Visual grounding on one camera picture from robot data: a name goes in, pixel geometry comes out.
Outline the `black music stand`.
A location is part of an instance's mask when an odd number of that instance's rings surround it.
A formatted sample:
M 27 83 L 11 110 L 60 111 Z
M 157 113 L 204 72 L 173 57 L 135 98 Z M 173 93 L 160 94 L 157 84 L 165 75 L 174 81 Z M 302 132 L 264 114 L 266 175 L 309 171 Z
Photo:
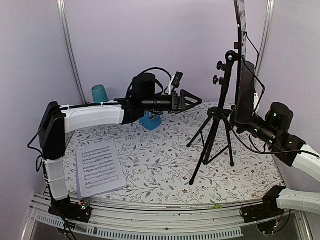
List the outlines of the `black music stand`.
M 233 50 L 227 51 L 225 54 L 225 63 L 219 61 L 216 68 L 224 72 L 224 76 L 218 78 L 216 75 L 212 81 L 214 84 L 221 86 L 218 105 L 211 107 L 207 111 L 207 119 L 196 132 L 194 137 L 187 144 L 189 148 L 198 136 L 203 136 L 203 130 L 213 121 L 209 134 L 206 140 L 203 140 L 203 150 L 200 154 L 200 158 L 194 170 L 194 173 L 189 180 L 189 185 L 193 185 L 201 165 L 208 165 L 217 157 L 222 155 L 225 151 L 228 151 L 230 166 L 235 165 L 233 158 L 233 149 L 231 141 L 231 131 L 234 130 L 234 125 L 245 125 L 249 123 L 251 118 L 256 113 L 259 102 L 255 103 L 255 65 L 246 60 L 247 54 L 247 20 L 246 20 L 246 5 L 244 0 L 234 1 L 236 22 L 237 22 L 237 41 L 233 44 Z M 234 105 L 230 109 L 225 108 L 227 95 L 229 92 L 232 70 L 234 64 L 237 63 L 236 74 L 236 88 Z M 212 149 L 218 133 L 220 123 L 223 122 L 227 138 L 227 146 L 224 147 L 215 156 L 211 156 Z

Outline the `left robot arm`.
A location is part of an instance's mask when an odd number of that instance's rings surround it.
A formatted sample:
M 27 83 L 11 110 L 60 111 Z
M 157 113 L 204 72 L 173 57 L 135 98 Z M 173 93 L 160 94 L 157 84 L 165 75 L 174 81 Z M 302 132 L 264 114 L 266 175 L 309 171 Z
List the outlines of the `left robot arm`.
M 179 114 L 200 105 L 201 98 L 185 90 L 175 91 L 182 76 L 176 72 L 165 91 L 156 76 L 145 70 L 132 79 L 124 98 L 65 106 L 52 101 L 47 105 L 35 134 L 40 144 L 35 164 L 37 172 L 43 171 L 49 189 L 51 215 L 88 223 L 93 210 L 85 200 L 73 203 L 69 196 L 63 167 L 66 134 L 101 125 L 131 124 L 145 112 Z

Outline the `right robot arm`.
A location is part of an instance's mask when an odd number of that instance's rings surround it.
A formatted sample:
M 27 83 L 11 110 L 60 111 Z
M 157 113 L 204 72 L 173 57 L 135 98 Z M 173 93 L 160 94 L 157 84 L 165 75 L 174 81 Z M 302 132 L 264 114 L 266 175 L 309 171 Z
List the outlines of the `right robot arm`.
M 240 110 L 232 106 L 231 122 L 237 126 L 238 133 L 249 132 L 268 145 L 268 154 L 317 181 L 320 179 L 320 155 L 304 140 L 288 132 L 294 113 L 286 105 L 274 102 L 265 119 L 251 115 L 247 124 L 236 120 L 239 113 Z M 251 223 L 282 215 L 285 209 L 319 214 L 320 194 L 276 185 L 263 196 L 261 204 L 243 207 L 240 215 L 245 223 Z

